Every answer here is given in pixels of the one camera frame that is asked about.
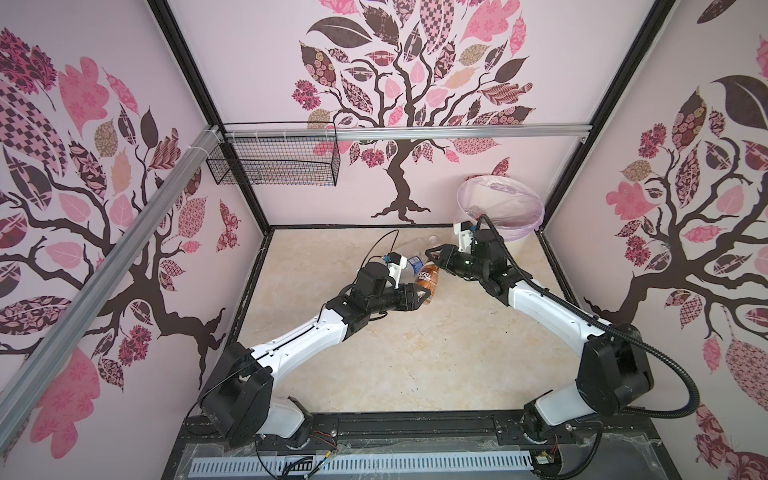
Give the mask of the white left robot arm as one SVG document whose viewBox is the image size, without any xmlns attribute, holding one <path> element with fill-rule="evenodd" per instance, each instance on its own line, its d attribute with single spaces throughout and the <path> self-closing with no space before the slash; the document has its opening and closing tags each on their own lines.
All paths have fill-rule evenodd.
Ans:
<svg viewBox="0 0 768 480">
<path fill-rule="evenodd" d="M 198 405 L 228 446 L 274 436 L 293 447 L 306 444 L 314 415 L 294 398 L 273 396 L 285 377 L 320 352 L 356 334 L 390 311 L 418 310 L 432 296 L 405 283 L 370 290 L 348 285 L 319 313 L 290 332 L 253 347 L 229 345 L 200 394 Z"/>
</svg>

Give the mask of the clear bottle with blue cap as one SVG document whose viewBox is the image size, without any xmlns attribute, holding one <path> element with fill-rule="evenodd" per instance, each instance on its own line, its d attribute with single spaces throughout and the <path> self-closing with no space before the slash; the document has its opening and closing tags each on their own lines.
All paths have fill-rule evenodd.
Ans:
<svg viewBox="0 0 768 480">
<path fill-rule="evenodd" d="M 417 277 L 423 270 L 425 261 L 420 255 L 413 255 L 407 259 L 407 264 L 403 269 L 403 275 L 405 277 Z"/>
</svg>

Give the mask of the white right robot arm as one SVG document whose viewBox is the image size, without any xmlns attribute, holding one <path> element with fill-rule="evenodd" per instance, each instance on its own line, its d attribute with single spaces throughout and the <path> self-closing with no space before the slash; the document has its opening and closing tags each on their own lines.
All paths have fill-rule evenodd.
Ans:
<svg viewBox="0 0 768 480">
<path fill-rule="evenodd" d="M 613 327 L 554 296 L 510 260 L 503 241 L 489 230 L 464 231 L 460 244 L 426 250 L 440 269 L 466 281 L 476 281 L 490 296 L 521 312 L 559 337 L 579 356 L 576 379 L 524 406 L 522 429 L 534 443 L 577 418 L 613 416 L 654 386 L 647 352 L 630 340 L 640 340 L 632 328 Z"/>
</svg>

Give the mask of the crushed orange coffee bottle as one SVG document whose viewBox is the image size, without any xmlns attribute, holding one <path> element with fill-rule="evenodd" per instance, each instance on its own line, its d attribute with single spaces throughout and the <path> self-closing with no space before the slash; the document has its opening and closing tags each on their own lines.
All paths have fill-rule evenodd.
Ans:
<svg viewBox="0 0 768 480">
<path fill-rule="evenodd" d="M 436 264 L 428 262 L 416 277 L 415 283 L 429 287 L 432 290 L 431 301 L 434 298 L 439 281 L 439 268 Z"/>
</svg>

